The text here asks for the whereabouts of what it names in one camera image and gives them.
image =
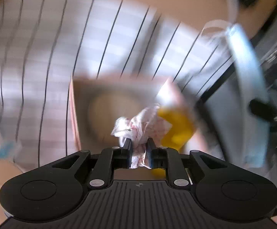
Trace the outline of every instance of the round pad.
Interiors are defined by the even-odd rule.
[[[37,180],[26,183],[21,193],[28,200],[41,201],[52,197],[56,191],[57,187],[52,182]]]
[[[88,121],[98,142],[108,146],[118,145],[118,138],[111,135],[119,117],[132,119],[143,109],[139,100],[127,93],[103,93],[91,101]]]
[[[257,189],[252,183],[241,180],[226,182],[222,185],[221,190],[226,197],[237,201],[250,200],[257,193]]]
[[[60,218],[81,201],[83,189],[68,169],[45,165],[7,181],[0,204],[15,218],[43,222]]]
[[[277,203],[277,189],[266,178],[238,167],[213,169],[196,186],[199,203],[212,215],[231,221],[254,221]]]

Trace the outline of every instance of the cardboard box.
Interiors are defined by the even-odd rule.
[[[150,77],[136,78],[131,76],[107,76],[98,79],[74,77],[70,84],[69,101],[72,128],[75,136],[75,144],[78,150],[90,150],[92,154],[100,153],[104,148],[112,147],[97,142],[90,129],[88,121],[89,103],[101,92],[110,91],[130,92],[136,96],[142,108],[159,103],[164,106],[184,106],[182,94],[171,80],[158,77],[151,80]],[[119,169],[114,172],[115,179],[128,180],[153,180],[156,179],[147,168]]]

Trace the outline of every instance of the black ridged plate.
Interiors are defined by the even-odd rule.
[[[64,218],[46,223],[8,219],[1,229],[178,228],[275,229],[270,219],[233,223],[204,212],[191,193],[166,181],[113,181],[106,189],[89,192],[83,204]]]

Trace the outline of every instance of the yellow object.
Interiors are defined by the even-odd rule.
[[[152,174],[157,179],[165,179],[166,178],[166,171],[164,169],[152,169]]]
[[[179,150],[193,136],[194,124],[182,110],[160,108],[157,114],[172,124],[169,132],[161,140],[162,146]]]

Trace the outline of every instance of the white plastic bag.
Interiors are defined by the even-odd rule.
[[[132,140],[132,169],[140,166],[150,168],[146,158],[147,139],[153,138],[156,147],[161,147],[161,139],[171,128],[169,122],[157,116],[159,107],[159,104],[153,104],[132,119],[120,117],[115,122],[111,135],[119,138],[120,147],[123,147],[127,138]]]

